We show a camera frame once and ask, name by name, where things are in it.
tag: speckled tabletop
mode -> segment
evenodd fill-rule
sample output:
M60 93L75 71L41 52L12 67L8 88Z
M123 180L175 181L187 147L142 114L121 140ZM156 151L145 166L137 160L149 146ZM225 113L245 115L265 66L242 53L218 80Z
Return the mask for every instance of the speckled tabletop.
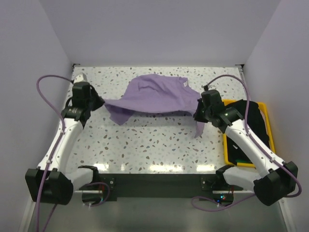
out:
M80 72L104 99L121 98L128 82L143 74L187 77L198 92L221 74L240 77L238 68L215 67L75 67L73 76ZM213 88L223 99L245 98L241 84L229 77L213 83ZM185 113L135 113L122 126L109 117L105 107L92 112L70 154L68 173L80 165L94 165L100 173L212 174L225 165L222 134L210 123L195 139L195 121Z

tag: purple t-shirt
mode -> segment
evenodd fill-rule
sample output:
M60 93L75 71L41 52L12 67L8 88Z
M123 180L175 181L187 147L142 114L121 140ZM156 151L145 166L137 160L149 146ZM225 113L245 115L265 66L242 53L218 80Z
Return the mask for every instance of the purple t-shirt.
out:
M124 124L135 111L145 113L189 112L197 109L200 94L188 86L188 78L142 75L134 78L119 100L105 100L111 113L110 119L118 125ZM203 133L204 123L197 122L196 137Z

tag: black cloth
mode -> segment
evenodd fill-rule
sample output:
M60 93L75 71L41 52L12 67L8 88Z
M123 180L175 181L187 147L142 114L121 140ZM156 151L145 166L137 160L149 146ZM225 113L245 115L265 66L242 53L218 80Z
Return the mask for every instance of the black cloth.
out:
M243 117L245 117L246 103L247 101L245 100L239 100L230 103L226 107L234 107L240 112L241 115L243 115ZM248 125L256 134L256 136L259 137L260 140L262 140L262 142L269 147L269 136L267 135L264 119L261 115L258 104L253 101L250 101L249 103ZM239 146L230 138L227 138L227 153L228 161L235 165L237 163L252 163L246 154L239 148Z

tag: white wall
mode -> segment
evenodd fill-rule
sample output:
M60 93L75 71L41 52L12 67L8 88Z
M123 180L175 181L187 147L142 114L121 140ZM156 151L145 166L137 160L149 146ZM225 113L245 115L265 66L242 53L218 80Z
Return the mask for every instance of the white wall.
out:
M299 167L303 193L289 200L308 230L309 1L282 0L245 65L251 97L266 102L278 155Z
M36 91L44 74L70 76L71 64L38 0L0 1L0 227L18 230L29 192L25 173L35 168L53 137L56 116ZM42 90L60 106L68 86Z
M84 66L235 65L280 0L40 0L70 60Z

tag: purple cable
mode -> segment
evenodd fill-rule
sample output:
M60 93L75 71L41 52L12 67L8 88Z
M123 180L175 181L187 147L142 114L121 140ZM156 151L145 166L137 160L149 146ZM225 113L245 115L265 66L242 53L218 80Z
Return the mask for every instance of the purple cable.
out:
M245 198L243 198L243 199L241 199L241 200L239 200L239 201L237 201L237 202L235 202L235 203L232 203L232 204L230 204L230 205L228 205L228 206L222 206L222 208L218 208L218 209L204 209L204 208L202 208L202 207L200 207L200 206L195 205L195 204L194 204L194 200L195 200L195 199L204 199L204 200L208 200L208 201L210 201L210 202L212 202L212 203L218 204L216 201L214 201L214 200L211 199L211 198L197 196L197 197L193 197L193 198L191 199L191 205L193 205L193 207L194 207L195 209L199 209L199 210L202 210L202 211L206 211L206 212L219 212L219 211L222 211L222 210L226 210L226 209L228 209L228 208L230 208L230 207L232 207L232 206L234 206L234 205L236 205L236 204L238 204L238 203L240 203L240 202L243 202L243 201L246 200L246 199L249 199L249 198L251 198L251 197L254 197L254 196L255 196L255 194L250 194L249 196L247 196L247 197L245 197Z
M256 145L256 146L257 146L257 147L258 147L270 160L271 160L272 157L261 147L261 145L253 138L253 136L252 136L251 133L249 132L249 129L248 129L248 111L249 111L249 103L250 103L250 101L248 101L248 99L249 99L249 92L248 92L248 89L247 89L246 85L245 85L244 82L243 82L242 80L240 80L239 78L237 78L237 77L235 77L235 76L233 76L233 75L224 74L224 75L217 76L216 78L214 78L213 80L211 80L211 81L207 84L207 86L209 87L209 85L210 85L212 82L214 82L215 80L217 80L217 79L219 79L219 78L221 78L221 77L231 77L231 78L234 78L234 79L238 80L238 81L243 85L243 87L244 87L244 89L245 89L245 93L246 93L246 98L247 98L246 111L245 111L245 130L246 130L247 134L249 135L249 137L251 138L251 140L253 141L253 143L254 143L254 144L255 144L255 145ZM296 178L289 170L287 170L285 167L283 167L283 165L281 165L280 163L278 163L276 160L274 160L273 162L274 162L278 167L280 167L281 169L283 169L283 170L296 182L296 184L297 184L297 186L298 186L298 192L297 192L296 194L293 194L293 195L290 195L290 196L285 196L285 197L291 198L291 197L297 197L297 196L299 196L299 195L301 194L301 192L302 192L302 187L301 187L301 185L300 185L300 182L297 180L297 178ZM203 211L207 211L207 212L216 212L216 211L221 211L221 210L225 210L225 209L227 209L227 208L230 208L230 207L232 207L232 206L234 206L234 205L236 205L236 204L238 204L238 203L240 203L240 202L242 202L242 201L244 201L244 200L246 200L246 199L248 199L248 198L250 198L250 197L253 197L253 196L255 196L255 194L250 195L250 196L248 196L248 197L245 197L244 199L241 199L241 200L239 200L239 201L237 201L237 202L235 202L235 203L232 203L232 204L230 204L229 206L226 206L226 207L224 207L224 208L220 208L220 209L217 209L217 210L208 210L208 209L203 209L203 208L201 208L201 207L199 207L199 206L196 206L196 205L194 204L194 202L193 202L194 199L204 199L204 200L209 200L209 201L211 201L211 202L213 202L213 203L217 203L216 201L214 201L214 200L212 200L212 199L210 199L210 198L206 198L206 197L202 197L202 196L197 196L197 197L192 198L191 204L192 204L192 206L193 206L194 208L199 209L199 210L203 210Z
M107 196L104 198L103 201L100 201L98 204L92 204L92 205L90 205L90 207L102 205L104 202L107 201L107 199L108 199L108 197L110 196L110 193L111 193L110 187L107 184L105 184L104 182L90 183L90 184L87 184L86 186L93 186L93 185L104 185L107 188Z
M67 79L65 77L62 77L62 76L57 76L57 75L45 75L45 76L41 76L38 81L37 81L37 91L39 93L39 95L43 98L43 100L56 112L56 114L58 115L58 117L60 118L61 120L61 127L62 127L62 132L60 133L59 137L57 138L56 140L56 143L51 151L51 153L49 154L49 157L48 157L48 160L51 161L52 158L53 158L53 155L54 155L54 152L63 136L63 131L65 129L65 123L64 123L64 119L63 117L61 116L61 113L47 100L47 98L42 94L41 90L40 90L40 81L44 78L47 78L47 77L57 77L57 78L60 78L60 79L63 79L63 80L66 80L66 81L69 81L71 82L70 79ZM43 172L43 176L42 176L42 180L41 180L41 183L40 183L40 187L39 187L39 192L38 192L38 197L37 197L37 202L36 202L36 232L39 232L40 231L40 201L41 201L41 195L42 195L42 190L43 190L43 186L44 186L44 181L46 179L46 175L47 175L47 172L48 172L48 167L49 167L49 164L50 163L47 163L46 164L46 167L45 167L45 170ZM45 231L46 227L47 227L47 224L56 208L56 204L54 205L50 215L48 216L48 219L47 219L47 222L42 230L42 232Z

